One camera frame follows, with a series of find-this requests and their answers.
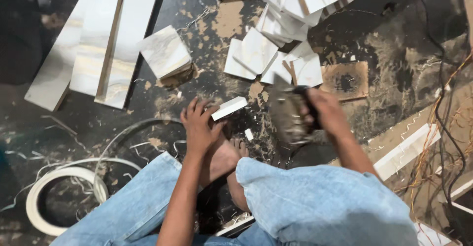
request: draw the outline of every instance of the light blue jeans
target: light blue jeans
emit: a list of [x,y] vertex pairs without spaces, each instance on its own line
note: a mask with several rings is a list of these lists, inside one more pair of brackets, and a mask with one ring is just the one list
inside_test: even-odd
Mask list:
[[[154,246],[181,164],[165,152],[51,246]],[[236,179],[256,223],[238,238],[195,235],[202,246],[416,246],[409,208],[370,174],[318,165],[279,169],[242,158]]]

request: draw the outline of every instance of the sawdust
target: sawdust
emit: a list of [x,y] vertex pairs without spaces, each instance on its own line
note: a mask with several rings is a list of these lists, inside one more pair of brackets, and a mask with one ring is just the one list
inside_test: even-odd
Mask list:
[[161,140],[157,138],[149,138],[148,140],[151,143],[151,145],[155,147],[161,146],[163,144]]
[[254,82],[251,86],[250,86],[250,92],[248,93],[248,100],[250,102],[254,102],[256,101],[258,103],[258,105],[261,107],[262,105],[262,102],[258,96],[258,94],[260,94],[262,91],[263,91],[263,85],[261,85],[260,82]]
[[212,21],[212,30],[220,37],[230,38],[235,34],[241,34],[243,16],[240,14],[243,1],[224,0],[220,3],[218,14]]
[[207,30],[207,24],[204,22],[203,19],[199,19],[199,21],[197,22],[197,26],[199,28],[199,35],[203,35],[204,32]]
[[156,87],[163,87],[164,85],[163,85],[163,83],[161,82],[161,80],[158,79],[158,80],[156,80],[156,84],[155,84],[154,86],[156,86]]
[[330,61],[330,64],[331,64],[331,65],[334,65],[334,64],[337,63],[337,58],[335,57],[334,52],[330,52],[330,54],[328,54],[328,55],[325,56],[325,57],[328,59],[328,61]]

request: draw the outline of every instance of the electric cable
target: electric cable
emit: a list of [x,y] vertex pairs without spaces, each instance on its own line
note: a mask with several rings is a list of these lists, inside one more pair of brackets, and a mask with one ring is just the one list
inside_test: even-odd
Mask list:
[[457,151],[460,153],[460,157],[462,159],[462,168],[460,169],[460,171],[458,172],[458,174],[453,178],[453,181],[450,183],[448,189],[445,188],[445,184],[446,184],[446,179],[445,179],[445,160],[444,160],[444,156],[443,156],[443,148],[442,148],[442,142],[440,141],[439,143],[439,149],[440,149],[440,161],[441,161],[441,167],[442,167],[442,172],[441,172],[441,177],[442,177],[442,189],[444,191],[444,194],[445,194],[445,198],[447,200],[447,205],[448,205],[448,210],[449,210],[449,213],[450,215],[452,216],[452,218],[454,219],[455,221],[455,224],[457,226],[457,229],[460,233],[460,235],[462,237],[464,237],[465,239],[465,242],[467,245],[471,245],[468,241],[466,241],[466,235],[465,235],[465,231],[464,231],[464,228],[462,226],[462,224],[460,223],[460,221],[458,220],[458,218],[455,216],[455,213],[454,213],[454,209],[453,209],[453,206],[452,206],[452,199],[450,197],[450,194],[451,194],[451,191],[452,191],[452,187],[453,187],[453,184],[458,180],[458,178],[463,174],[464,170],[465,170],[465,167],[466,167],[466,158],[464,156],[464,153],[463,151],[460,149],[460,147],[458,146],[458,144],[456,143],[455,139],[452,137],[452,135],[450,134],[450,131],[447,129],[445,123],[442,121],[441,117],[440,117],[440,114],[439,114],[439,107],[442,103],[442,100],[445,96],[445,86],[444,86],[444,80],[443,80],[443,76],[442,76],[442,73],[443,73],[443,65],[444,65],[444,58],[446,56],[446,50],[445,48],[440,44],[438,43],[434,37],[432,36],[431,32],[430,32],[430,25],[429,25],[429,13],[428,13],[428,9],[427,9],[427,5],[425,3],[424,0],[420,0],[423,7],[424,7],[424,10],[425,10],[425,22],[426,22],[426,33],[427,33],[427,37],[429,38],[429,40],[438,48],[441,50],[441,62],[440,62],[440,68],[439,68],[439,81],[440,81],[440,85],[441,85],[441,92],[440,92],[440,99],[439,99],[439,102],[437,103],[437,106],[435,107],[435,117],[437,119],[437,121],[440,123],[441,127],[442,127],[442,132],[444,131],[447,136],[449,137],[449,139],[452,141],[453,145],[455,146],[455,148],[457,149]]

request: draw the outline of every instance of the marble pattern laminate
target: marble pattern laminate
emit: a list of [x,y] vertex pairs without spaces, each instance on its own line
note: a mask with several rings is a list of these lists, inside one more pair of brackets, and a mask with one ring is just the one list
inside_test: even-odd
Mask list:
[[28,89],[25,100],[55,111],[68,90],[84,16],[91,0],[79,0]]
[[84,19],[69,89],[95,96],[114,24],[122,0],[97,0]]
[[155,1],[123,0],[115,48],[110,57],[105,57],[95,102],[124,107],[139,55],[138,42],[145,36]]

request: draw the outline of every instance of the foot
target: foot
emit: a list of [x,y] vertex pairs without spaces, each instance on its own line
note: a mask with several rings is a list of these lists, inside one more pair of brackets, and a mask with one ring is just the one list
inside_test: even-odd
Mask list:
[[199,184],[202,188],[205,188],[217,178],[232,171],[237,167],[241,157],[234,143],[228,141],[223,133],[221,133],[219,140],[205,155]]

